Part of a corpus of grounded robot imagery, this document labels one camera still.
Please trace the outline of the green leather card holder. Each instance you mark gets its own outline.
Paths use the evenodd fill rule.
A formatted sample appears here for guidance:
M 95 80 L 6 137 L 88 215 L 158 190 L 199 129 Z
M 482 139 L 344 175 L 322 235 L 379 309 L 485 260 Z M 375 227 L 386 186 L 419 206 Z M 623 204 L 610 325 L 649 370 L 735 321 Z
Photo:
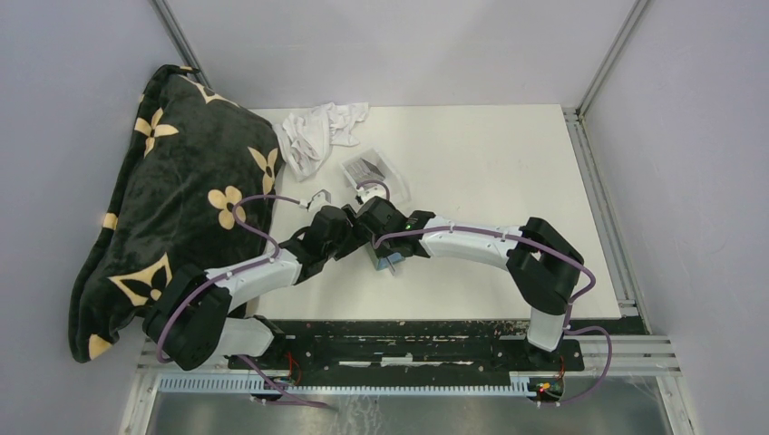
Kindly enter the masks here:
M 386 270 L 395 275 L 395 265 L 403 260 L 403 257 L 386 246 L 373 249 L 374 264 L 377 271 Z

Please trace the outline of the clear plastic card box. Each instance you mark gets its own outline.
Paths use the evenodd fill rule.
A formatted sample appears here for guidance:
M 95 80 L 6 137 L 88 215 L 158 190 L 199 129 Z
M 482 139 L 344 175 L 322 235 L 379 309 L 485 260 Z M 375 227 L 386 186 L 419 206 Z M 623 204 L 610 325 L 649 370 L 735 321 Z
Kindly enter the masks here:
M 388 198 L 395 205 L 411 200 L 400 171 L 378 148 L 363 149 L 339 164 L 346 183 L 361 197 Z

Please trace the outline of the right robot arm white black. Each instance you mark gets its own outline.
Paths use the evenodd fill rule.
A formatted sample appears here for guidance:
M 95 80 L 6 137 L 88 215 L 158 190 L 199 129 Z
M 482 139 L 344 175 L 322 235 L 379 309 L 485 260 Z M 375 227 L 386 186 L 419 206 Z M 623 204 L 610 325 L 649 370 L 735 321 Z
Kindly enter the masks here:
M 369 199 L 352 219 L 374 249 L 403 258 L 454 258 L 504 270 L 530 306 L 523 346 L 526 363 L 546 370 L 560 358 L 560 343 L 581 292 L 581 276 L 596 278 L 579 251 L 548 221 L 532 217 L 522 226 L 459 223 L 431 211 L 406 216 L 385 198 Z

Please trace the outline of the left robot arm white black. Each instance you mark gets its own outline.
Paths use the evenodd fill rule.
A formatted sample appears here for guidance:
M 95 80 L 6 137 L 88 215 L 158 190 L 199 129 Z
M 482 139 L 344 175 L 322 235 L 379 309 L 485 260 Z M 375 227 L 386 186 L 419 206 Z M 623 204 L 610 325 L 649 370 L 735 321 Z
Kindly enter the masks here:
M 285 357 L 279 330 L 261 317 L 234 318 L 236 308 L 273 290 L 305 282 L 326 263 L 371 243 L 349 206 L 323 206 L 311 224 L 262 256 L 202 270 L 183 266 L 145 315 L 142 330 L 162 360 L 191 371 L 213 357 L 251 356 L 271 369 Z

